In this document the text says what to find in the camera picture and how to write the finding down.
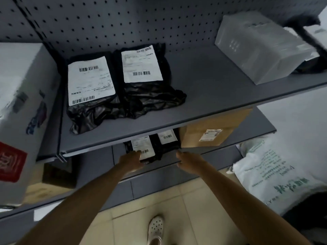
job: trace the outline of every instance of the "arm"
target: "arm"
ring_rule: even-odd
[[[121,156],[117,165],[67,197],[16,244],[78,245],[121,178],[143,167],[140,155],[132,151]]]
[[[203,179],[251,245],[310,244],[282,217],[218,172],[200,155],[178,151],[176,156],[181,160],[179,168]]]

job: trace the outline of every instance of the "left hand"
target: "left hand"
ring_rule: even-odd
[[[126,173],[134,172],[144,167],[140,162],[141,151],[131,151],[119,158],[118,165],[121,165]]]

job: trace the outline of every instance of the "right hand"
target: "right hand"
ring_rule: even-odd
[[[197,174],[201,173],[201,170],[208,164],[202,156],[191,152],[176,152],[176,157],[181,160],[177,166],[186,171],[187,173]]]

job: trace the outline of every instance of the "brown cardboard box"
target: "brown cardboard box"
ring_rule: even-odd
[[[220,145],[251,111],[243,109],[180,127],[181,147]]]
[[[76,175],[58,169],[50,163],[36,164],[27,187],[23,204],[34,204],[71,191],[76,185]]]

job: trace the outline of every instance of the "hand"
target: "hand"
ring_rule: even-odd
[[[202,156],[195,153],[177,151],[176,157],[181,160],[177,166],[191,174],[199,175],[201,170],[208,164]]]
[[[134,172],[144,167],[140,162],[141,151],[131,151],[119,158],[118,165],[121,165],[125,170],[125,174]]]

